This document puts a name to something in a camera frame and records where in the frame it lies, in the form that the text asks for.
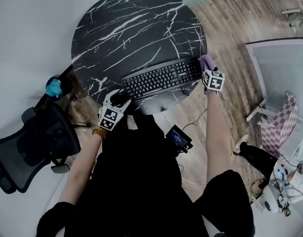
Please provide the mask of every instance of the black marble table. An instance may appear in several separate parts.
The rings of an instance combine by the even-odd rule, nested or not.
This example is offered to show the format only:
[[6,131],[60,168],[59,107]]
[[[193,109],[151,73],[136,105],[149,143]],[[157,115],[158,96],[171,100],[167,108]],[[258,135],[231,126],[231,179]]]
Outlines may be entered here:
[[[207,53],[202,27],[180,0],[101,0],[83,16],[71,56],[83,89],[102,104],[121,77],[162,62]],[[184,85],[189,93],[198,82]],[[159,113],[186,97],[181,88],[132,102],[130,112]]]

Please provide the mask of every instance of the black office chair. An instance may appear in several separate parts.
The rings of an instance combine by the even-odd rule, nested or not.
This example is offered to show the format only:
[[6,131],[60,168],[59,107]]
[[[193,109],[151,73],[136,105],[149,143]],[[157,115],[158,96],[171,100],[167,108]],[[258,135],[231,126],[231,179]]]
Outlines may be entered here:
[[51,161],[57,164],[53,172],[64,172],[65,159],[81,149],[73,126],[56,103],[27,109],[22,121],[22,129],[0,139],[0,187],[7,194],[26,192],[34,176]]

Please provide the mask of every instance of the brown bracelet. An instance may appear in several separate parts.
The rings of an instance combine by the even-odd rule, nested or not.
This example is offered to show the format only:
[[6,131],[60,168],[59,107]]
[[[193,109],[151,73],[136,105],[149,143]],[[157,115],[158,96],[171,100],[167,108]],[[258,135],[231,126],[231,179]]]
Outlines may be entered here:
[[106,129],[99,126],[98,128],[96,128],[92,131],[92,134],[95,134],[95,133],[98,134],[99,136],[101,136],[103,139],[106,139],[106,135],[107,135]]

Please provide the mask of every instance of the black keyboard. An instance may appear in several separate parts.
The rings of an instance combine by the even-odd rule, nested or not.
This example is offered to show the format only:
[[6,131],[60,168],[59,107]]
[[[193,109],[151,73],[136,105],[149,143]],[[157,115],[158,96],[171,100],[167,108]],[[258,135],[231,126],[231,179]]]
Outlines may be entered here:
[[121,80],[127,95],[137,100],[181,87],[201,77],[198,59],[184,58],[139,70]]

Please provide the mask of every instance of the pink and white fabric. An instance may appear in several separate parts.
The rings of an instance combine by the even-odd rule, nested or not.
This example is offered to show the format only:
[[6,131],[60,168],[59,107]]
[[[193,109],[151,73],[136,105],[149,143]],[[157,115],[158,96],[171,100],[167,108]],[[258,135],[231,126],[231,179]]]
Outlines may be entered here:
[[298,103],[294,96],[286,93],[287,103],[274,117],[271,123],[261,125],[262,147],[268,153],[278,157],[279,148],[293,131],[298,118]]

